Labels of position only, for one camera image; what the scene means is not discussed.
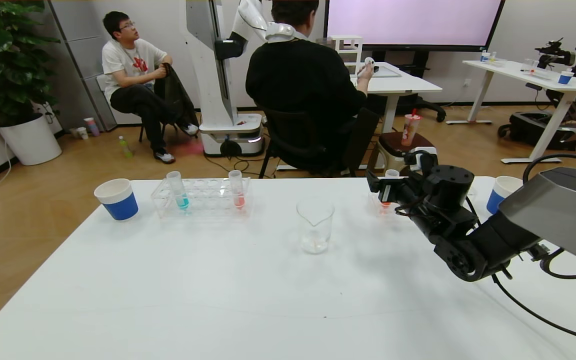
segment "hand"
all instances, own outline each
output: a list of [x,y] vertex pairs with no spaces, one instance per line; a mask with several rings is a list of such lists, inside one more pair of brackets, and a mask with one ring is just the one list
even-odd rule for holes
[[157,70],[153,71],[152,76],[155,79],[163,79],[168,76],[168,73],[166,71],[166,68],[160,65]]
[[375,70],[373,69],[373,64],[364,65],[361,70],[359,70],[359,79],[363,80],[370,80],[373,78],[375,74]]

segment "black hair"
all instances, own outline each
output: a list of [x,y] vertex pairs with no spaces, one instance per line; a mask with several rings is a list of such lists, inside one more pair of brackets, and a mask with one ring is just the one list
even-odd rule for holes
[[276,23],[299,27],[319,7],[319,0],[272,0],[272,18]]
[[119,24],[124,20],[129,20],[130,16],[125,13],[119,11],[110,11],[109,13],[105,14],[103,17],[103,27],[105,27],[106,32],[110,34],[110,36],[115,38],[114,32],[121,32],[119,28]]

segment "white flower pot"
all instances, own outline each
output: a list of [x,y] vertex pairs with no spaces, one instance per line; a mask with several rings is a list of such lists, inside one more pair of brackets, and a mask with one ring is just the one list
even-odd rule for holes
[[0,134],[25,166],[48,162],[62,153],[43,115],[21,125],[0,127]]

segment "wooden floor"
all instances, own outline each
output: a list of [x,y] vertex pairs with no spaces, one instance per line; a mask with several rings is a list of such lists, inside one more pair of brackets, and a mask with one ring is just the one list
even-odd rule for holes
[[[496,107],[483,109],[480,119],[494,121],[494,125],[446,125],[437,123],[435,114],[422,111],[425,116],[419,132],[437,147],[441,164],[464,167],[479,176],[521,177],[525,165],[504,165],[501,158],[527,157],[532,147],[498,139],[497,129],[508,123],[512,112],[532,110],[532,107]],[[448,119],[463,120],[469,107],[447,109]],[[395,121],[401,130],[402,119]],[[88,140],[73,139],[69,134],[59,139],[63,154],[37,166],[13,167],[0,184],[0,309],[28,280],[57,247],[98,207],[93,190],[114,178],[158,180],[173,170],[186,178],[225,177],[227,172],[202,155],[197,139],[172,130],[167,136],[169,151],[177,162],[165,165],[155,161],[147,141],[139,143],[139,127],[123,127]],[[135,157],[122,155],[117,137],[123,135],[135,150]],[[233,169],[236,159],[214,159],[227,169]],[[271,160],[271,174],[277,160]],[[575,160],[564,161],[576,167]],[[240,162],[237,168],[246,166]],[[556,165],[538,166],[537,170]],[[247,171],[258,173],[261,161],[250,161]],[[303,171],[278,172],[277,178],[309,176]]]

